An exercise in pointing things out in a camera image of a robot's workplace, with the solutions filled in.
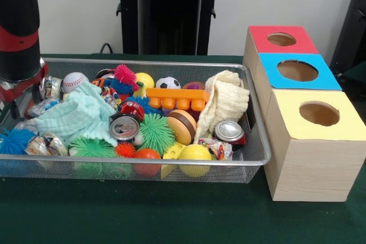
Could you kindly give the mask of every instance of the wooden box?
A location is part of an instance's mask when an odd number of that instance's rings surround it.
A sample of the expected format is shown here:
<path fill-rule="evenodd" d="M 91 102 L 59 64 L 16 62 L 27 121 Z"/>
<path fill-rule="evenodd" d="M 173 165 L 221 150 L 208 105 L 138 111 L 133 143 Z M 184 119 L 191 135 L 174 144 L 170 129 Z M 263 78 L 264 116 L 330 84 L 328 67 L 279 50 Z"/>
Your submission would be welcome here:
<path fill-rule="evenodd" d="M 318 54 L 315 45 L 300 26 L 249 26 L 243 64 L 255 79 L 259 54 Z"/>
<path fill-rule="evenodd" d="M 341 90 L 320 54 L 260 54 L 254 86 L 265 121 L 272 89 Z"/>
<path fill-rule="evenodd" d="M 366 157 L 366 127 L 343 92 L 273 90 L 265 124 L 274 201 L 347 200 Z"/>

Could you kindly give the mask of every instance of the orange spiky ball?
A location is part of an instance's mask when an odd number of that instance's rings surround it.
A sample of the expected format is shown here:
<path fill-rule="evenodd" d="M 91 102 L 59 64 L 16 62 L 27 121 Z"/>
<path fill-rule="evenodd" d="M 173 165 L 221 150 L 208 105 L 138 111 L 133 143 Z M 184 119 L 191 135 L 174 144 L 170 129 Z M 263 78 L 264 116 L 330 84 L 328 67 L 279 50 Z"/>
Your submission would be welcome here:
<path fill-rule="evenodd" d="M 119 157 L 133 158 L 136 153 L 135 147 L 129 142 L 122 142 L 117 145 L 116 153 Z"/>

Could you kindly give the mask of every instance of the can lid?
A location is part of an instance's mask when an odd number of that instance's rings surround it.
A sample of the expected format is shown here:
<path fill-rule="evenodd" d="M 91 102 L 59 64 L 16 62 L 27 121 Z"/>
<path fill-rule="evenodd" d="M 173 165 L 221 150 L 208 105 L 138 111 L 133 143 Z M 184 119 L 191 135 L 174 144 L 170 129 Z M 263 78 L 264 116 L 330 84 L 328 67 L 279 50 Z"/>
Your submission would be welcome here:
<path fill-rule="evenodd" d="M 234 121 L 221 121 L 215 127 L 215 135 L 226 142 L 234 142 L 244 136 L 244 130 Z"/>
<path fill-rule="evenodd" d="M 110 135 L 117 140 L 127 141 L 134 138 L 140 129 L 140 124 L 132 116 L 115 119 L 109 127 Z"/>

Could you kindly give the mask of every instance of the toy hamburger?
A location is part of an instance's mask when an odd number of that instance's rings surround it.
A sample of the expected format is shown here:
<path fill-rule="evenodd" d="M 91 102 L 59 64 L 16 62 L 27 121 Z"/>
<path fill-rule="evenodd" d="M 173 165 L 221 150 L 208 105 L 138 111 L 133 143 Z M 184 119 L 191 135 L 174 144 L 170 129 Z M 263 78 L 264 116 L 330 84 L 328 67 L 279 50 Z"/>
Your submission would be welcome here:
<path fill-rule="evenodd" d="M 177 142 L 184 145 L 193 142 L 197 123 L 189 113 L 183 110 L 171 111 L 168 115 L 168 125 L 173 130 Z"/>

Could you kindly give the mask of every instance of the metal basket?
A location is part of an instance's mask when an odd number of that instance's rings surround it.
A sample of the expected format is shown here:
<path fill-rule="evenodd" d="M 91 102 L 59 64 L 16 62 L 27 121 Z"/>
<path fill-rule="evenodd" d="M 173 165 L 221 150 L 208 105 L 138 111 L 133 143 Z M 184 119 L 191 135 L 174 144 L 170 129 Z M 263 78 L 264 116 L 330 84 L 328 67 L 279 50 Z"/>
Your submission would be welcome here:
<path fill-rule="evenodd" d="M 234 153 L 233 161 L 46 157 L 0 154 L 0 177 L 249 183 L 259 167 L 270 160 L 270 146 L 260 115 L 253 81 L 249 71 L 243 65 L 89 59 L 46 59 L 45 61 L 49 64 L 49 74 L 57 78 L 63 78 L 66 74 L 74 71 L 81 71 L 89 79 L 94 79 L 98 71 L 105 68 L 115 68 L 120 63 L 126 64 L 135 72 L 146 72 L 154 79 L 167 76 L 175 77 L 181 85 L 191 81 L 204 82 L 223 70 L 238 73 L 244 81 L 245 88 L 250 90 L 249 107 L 240 121 L 246 133 L 247 144 Z M 29 99 L 29 94 L 25 94 L 18 99 L 17 103 L 21 113 L 26 108 Z M 1 126 L 10 129 L 17 122 L 10 117 L 10 114 L 7 114 Z M 176 168 L 164 179 L 161 179 L 159 171 L 150 177 L 141 175 L 141 171 L 153 174 L 154 170 L 160 170 L 161 165 L 175 165 Z M 190 176 L 182 172 L 181 165 L 189 170 Z M 205 175 L 194 177 L 202 174 L 205 169 L 209 169 Z"/>

